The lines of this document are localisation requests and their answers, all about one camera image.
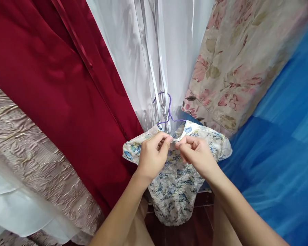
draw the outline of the blue floral dress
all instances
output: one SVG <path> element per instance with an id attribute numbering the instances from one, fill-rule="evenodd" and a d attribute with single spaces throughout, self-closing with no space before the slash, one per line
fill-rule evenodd
<path id="1" fill-rule="evenodd" d="M 141 143 L 159 131 L 161 128 L 156 125 L 126 142 L 123 145 L 123 157 L 138 164 Z M 174 133 L 174 142 L 186 135 L 204 138 L 216 161 L 226 159 L 232 153 L 229 140 L 208 127 L 186 121 Z M 204 179 L 192 165 L 182 162 L 180 151 L 172 144 L 163 169 L 148 187 L 158 219 L 166 226 L 178 226 L 187 222 L 192 216 L 196 194 L 203 182 Z"/>

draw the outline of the pink floral fabric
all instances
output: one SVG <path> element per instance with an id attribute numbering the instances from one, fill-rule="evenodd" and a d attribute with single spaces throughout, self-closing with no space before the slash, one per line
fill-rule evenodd
<path id="1" fill-rule="evenodd" d="M 182 110 L 230 137 L 251 116 L 308 22 L 308 1 L 216 0 Z"/>

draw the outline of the wrist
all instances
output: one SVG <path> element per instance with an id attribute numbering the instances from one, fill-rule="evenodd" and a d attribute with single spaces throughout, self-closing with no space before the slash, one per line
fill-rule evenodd
<path id="1" fill-rule="evenodd" d="M 153 181 L 150 177 L 142 174 L 138 170 L 135 171 L 135 173 L 132 176 L 132 179 L 134 179 L 135 182 L 144 189 L 146 189 L 149 186 L 149 184 Z"/>
<path id="2" fill-rule="evenodd" d="M 216 183 L 219 182 L 223 176 L 225 176 L 224 172 L 216 163 L 207 169 L 203 177 L 208 183 Z"/>

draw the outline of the red dress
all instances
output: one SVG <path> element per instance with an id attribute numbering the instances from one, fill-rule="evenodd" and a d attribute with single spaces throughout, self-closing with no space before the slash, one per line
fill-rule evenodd
<path id="1" fill-rule="evenodd" d="M 143 130 L 85 0 L 0 0 L 0 88 L 62 151 L 107 215 Z"/>

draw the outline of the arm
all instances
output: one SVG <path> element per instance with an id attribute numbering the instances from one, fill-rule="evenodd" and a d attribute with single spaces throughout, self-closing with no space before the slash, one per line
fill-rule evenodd
<path id="1" fill-rule="evenodd" d="M 176 148 L 184 162 L 192 164 L 209 183 L 243 246 L 287 246 L 250 206 L 235 185 L 222 172 L 206 141 L 185 136 Z"/>
<path id="2" fill-rule="evenodd" d="M 167 160 L 171 141 L 170 135 L 160 132 L 142 143 L 136 172 L 89 246 L 123 245 L 143 193 Z"/>

